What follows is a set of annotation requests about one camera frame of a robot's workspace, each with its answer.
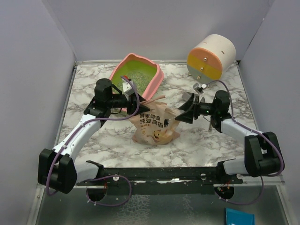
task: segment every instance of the beige plastic bag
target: beige plastic bag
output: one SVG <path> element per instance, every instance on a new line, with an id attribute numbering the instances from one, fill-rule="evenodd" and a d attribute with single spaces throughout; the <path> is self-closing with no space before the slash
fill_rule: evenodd
<path id="1" fill-rule="evenodd" d="M 175 120 L 181 112 L 177 109 L 167 108 L 166 103 L 156 100 L 165 98 L 159 96 L 154 100 L 141 102 L 150 108 L 149 112 L 141 113 L 129 119 L 136 127 L 132 139 L 134 142 L 149 145 L 168 144 L 180 136 L 175 129 L 179 121 Z"/>

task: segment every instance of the litter box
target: litter box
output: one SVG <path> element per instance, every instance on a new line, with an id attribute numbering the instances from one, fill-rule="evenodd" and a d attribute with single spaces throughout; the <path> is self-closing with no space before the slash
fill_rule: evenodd
<path id="1" fill-rule="evenodd" d="M 123 90 L 121 76 L 124 75 L 135 82 L 137 92 L 146 100 L 152 98 L 164 79 L 164 73 L 157 63 L 134 53 L 128 54 L 117 65 L 109 79 Z"/>

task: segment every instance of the white marble surface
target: white marble surface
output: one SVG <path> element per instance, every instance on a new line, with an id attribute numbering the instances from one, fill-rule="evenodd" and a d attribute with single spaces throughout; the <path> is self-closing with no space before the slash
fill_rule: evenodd
<path id="1" fill-rule="evenodd" d="M 60 141 L 80 120 L 84 109 L 94 96 L 96 81 L 108 78 L 115 64 L 79 65 L 71 96 L 67 105 Z M 178 107 L 185 91 L 193 91 L 195 80 L 188 75 L 183 64 L 160 64 L 165 79 L 156 95 L 166 95 L 168 107 Z M 239 72 L 233 64 L 222 76 L 233 99 L 235 117 L 252 128 L 252 113 L 242 86 Z M 212 102 L 215 92 L 224 89 L 222 84 L 207 89 L 206 102 Z M 216 130 L 209 131 L 209 122 L 200 117 L 194 123 L 181 122 L 177 132 L 181 135 L 168 145 L 149 146 L 134 143 L 131 139 L 135 127 L 129 121 L 107 121 L 85 144 L 76 162 L 92 160 L 106 167 L 171 167 L 212 166 L 218 161 L 243 156 L 243 146 L 231 137 Z"/>

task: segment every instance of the purple cable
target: purple cable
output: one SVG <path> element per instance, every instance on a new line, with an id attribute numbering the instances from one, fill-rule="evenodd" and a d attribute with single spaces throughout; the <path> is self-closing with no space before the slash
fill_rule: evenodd
<path id="1" fill-rule="evenodd" d="M 132 194 L 132 187 L 131 187 L 131 184 L 130 184 L 130 181 L 126 178 L 126 177 L 123 177 L 121 175 L 111 175 L 111 176 L 106 176 L 106 177 L 101 177 L 101 178 L 97 178 L 97 179 L 93 179 L 93 180 L 89 180 L 89 181 L 97 181 L 97 180 L 104 180 L 104 179 L 108 179 L 108 178 L 111 178 L 111 177 L 121 177 L 123 178 L 124 180 L 127 181 L 128 185 L 129 185 L 129 194 L 128 194 L 128 197 L 126 198 L 126 200 L 118 203 L 118 204 L 103 204 L 103 203 L 99 203 L 99 202 L 93 202 L 90 197 L 89 197 L 89 193 L 88 193 L 88 190 L 86 191 L 86 197 L 88 198 L 88 203 L 91 202 L 91 203 L 94 203 L 95 205 L 101 205 L 101 206 L 106 206 L 106 207 L 118 207 L 118 206 L 121 206 L 121 205 L 124 205 L 125 203 L 127 203 L 129 201 L 129 199 L 131 198 L 131 194 Z"/>
<path id="2" fill-rule="evenodd" d="M 283 162 L 283 159 L 282 159 L 282 156 L 281 156 L 279 150 L 278 150 L 278 149 L 276 148 L 276 146 L 275 146 L 275 145 L 274 145 L 267 137 L 265 137 L 262 133 L 258 132 L 257 130 L 254 130 L 254 129 L 251 129 L 251 128 L 245 126 L 244 124 L 238 122 L 238 121 L 234 118 L 234 116 L 233 116 L 233 100 L 232 100 L 232 98 L 231 98 L 231 95 L 230 95 L 230 92 L 229 92 L 228 87 L 227 87 L 226 84 L 225 84 L 223 81 L 221 81 L 221 80 L 214 80 L 214 81 L 212 81 L 212 82 L 209 82 L 208 85 L 210 85 L 210 84 L 213 83 L 213 82 L 220 82 L 220 83 L 222 83 L 222 84 L 224 85 L 224 87 L 226 88 L 226 91 L 228 92 L 228 94 L 229 94 L 229 99 L 230 99 L 231 117 L 232 117 L 232 120 L 233 120 L 236 124 L 238 124 L 239 126 L 241 126 L 242 128 L 244 128 L 244 129 L 246 129 L 246 130 L 248 130 L 248 131 L 251 131 L 251 132 L 253 132 L 253 133 L 259 135 L 260 137 L 262 137 L 262 138 L 263 138 L 263 139 L 264 139 L 264 140 L 265 140 L 265 141 L 266 141 L 266 142 L 274 149 L 274 151 L 275 151 L 276 154 L 278 155 L 278 158 L 279 158 L 279 161 L 280 161 L 280 169 L 279 169 L 279 171 L 278 171 L 277 173 L 269 174 L 269 175 L 266 175 L 266 176 L 267 176 L 267 177 L 276 177 L 276 176 L 279 176 L 279 175 L 281 174 L 281 172 L 283 171 L 283 167 L 284 167 L 284 162 Z"/>
<path id="3" fill-rule="evenodd" d="M 66 141 L 65 143 L 65 148 L 64 147 L 61 147 L 61 149 L 56 153 L 56 156 L 54 157 L 52 163 L 51 163 L 51 166 L 50 166 L 50 169 L 49 169 L 49 173 L 48 173 L 48 176 L 47 176 L 47 181 L 46 181 L 46 193 L 48 196 L 52 196 L 54 195 L 55 193 L 57 193 L 57 190 L 55 190 L 54 192 L 50 193 L 49 191 L 49 185 L 50 185 L 50 177 L 51 177 L 51 174 L 52 174 L 52 171 L 53 171 L 53 168 L 54 168 L 54 165 L 55 165 L 55 162 L 57 161 L 58 157 L 60 156 L 61 152 L 67 148 L 67 145 L 70 143 L 70 141 L 73 139 L 73 137 L 77 134 L 77 132 L 83 128 L 86 124 L 90 123 L 90 122 L 93 122 L 93 121 L 97 121 L 97 120 L 113 120 L 113 121 L 121 121 L 121 120 L 128 120 L 129 118 L 135 116 L 135 114 L 137 113 L 137 111 L 139 110 L 140 108 L 140 99 L 139 99 L 139 94 L 137 93 L 137 90 L 136 88 L 134 87 L 134 85 L 132 83 L 130 83 L 130 81 L 121 76 L 121 78 L 123 80 L 125 80 L 126 82 L 129 83 L 129 85 L 133 88 L 133 90 L 135 91 L 135 96 L 136 96 L 136 101 L 137 101 L 137 106 L 136 106 L 136 109 L 135 111 L 133 112 L 133 114 L 131 114 L 130 116 L 127 116 L 127 117 L 124 117 L 124 118 L 116 118 L 116 119 L 113 119 L 113 118 L 95 118 L 95 119 L 91 119 L 91 120 L 88 120 L 86 122 L 83 123 L 82 126 L 78 127 L 74 133 L 69 137 L 69 139 Z"/>
<path id="4" fill-rule="evenodd" d="M 220 197 L 216 192 L 215 192 L 215 194 L 216 194 L 217 196 L 219 196 L 219 198 L 220 198 L 222 201 L 227 202 L 227 203 L 230 203 L 230 204 L 233 204 L 233 205 L 251 205 L 251 204 L 254 204 L 254 203 L 258 202 L 259 199 L 260 199 L 260 198 L 262 197 L 262 195 L 263 195 L 263 190 L 264 190 L 263 177 L 260 176 L 260 178 L 261 178 L 261 180 L 262 180 L 262 189 L 261 189 L 261 192 L 259 193 L 259 196 L 258 196 L 256 199 L 254 199 L 253 201 L 251 201 L 251 202 L 247 202 L 247 203 L 242 203 L 242 202 L 231 202 L 231 201 L 229 201 L 228 199 L 224 199 L 224 198 Z"/>

